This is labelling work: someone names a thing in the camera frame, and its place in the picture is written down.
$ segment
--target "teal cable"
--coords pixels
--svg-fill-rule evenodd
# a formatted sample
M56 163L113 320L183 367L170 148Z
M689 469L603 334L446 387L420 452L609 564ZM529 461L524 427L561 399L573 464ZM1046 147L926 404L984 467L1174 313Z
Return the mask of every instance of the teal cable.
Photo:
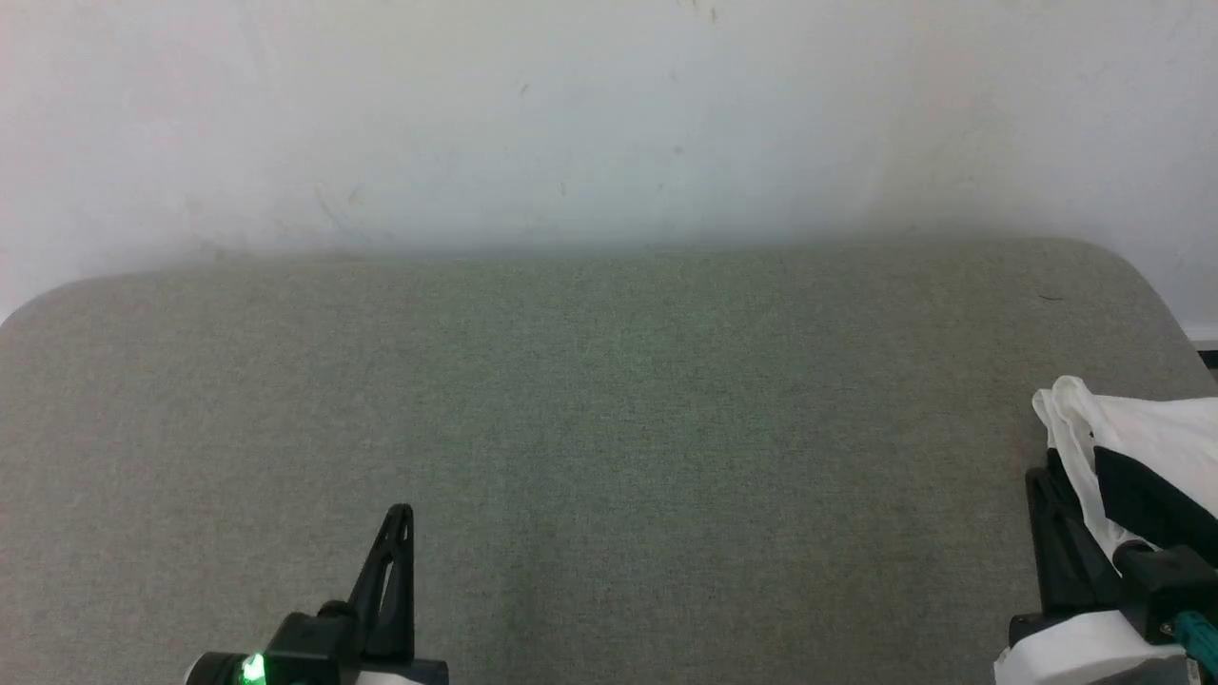
M1218 630L1206 617L1199 612L1180 612L1172 636L1206 670L1218 675Z

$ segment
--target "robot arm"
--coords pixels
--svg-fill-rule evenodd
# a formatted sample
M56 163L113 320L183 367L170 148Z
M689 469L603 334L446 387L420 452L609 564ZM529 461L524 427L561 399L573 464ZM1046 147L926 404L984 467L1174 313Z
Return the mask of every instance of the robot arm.
M185 685L448 685L445 662L414 657L409 505L385 514L346 602L287 614L261 652L199 657Z

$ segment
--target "green led light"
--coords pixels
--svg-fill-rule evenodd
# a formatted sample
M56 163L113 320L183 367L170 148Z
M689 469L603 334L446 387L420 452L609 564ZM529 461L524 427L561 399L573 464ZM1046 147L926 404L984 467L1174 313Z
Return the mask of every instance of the green led light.
M250 655L241 662L241 685L267 685L267 665L262 655Z

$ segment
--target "gray fabric surface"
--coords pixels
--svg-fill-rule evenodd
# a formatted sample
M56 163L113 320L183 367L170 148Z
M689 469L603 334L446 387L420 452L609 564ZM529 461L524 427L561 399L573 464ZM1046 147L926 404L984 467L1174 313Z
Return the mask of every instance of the gray fabric surface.
M1213 394L1060 241L86 282L0 329L4 680L178 683L418 520L456 683L982 683L1061 374Z

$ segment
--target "white cloth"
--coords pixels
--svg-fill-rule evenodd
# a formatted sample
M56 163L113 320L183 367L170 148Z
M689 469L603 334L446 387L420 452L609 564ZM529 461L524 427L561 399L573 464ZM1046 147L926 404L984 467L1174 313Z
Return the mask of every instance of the white cloth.
M1151 646L1118 611L1083 613L1019 640L994 662L995 685L1084 685L1138 664L1183 655Z
M1110 397L1063 375L1052 389L1038 390L1032 407L1049 429L1049 446L1061 455L1088 530L1110 559L1123 542L1139 538L1104 516L1096 445L1141 462L1218 517L1218 397Z

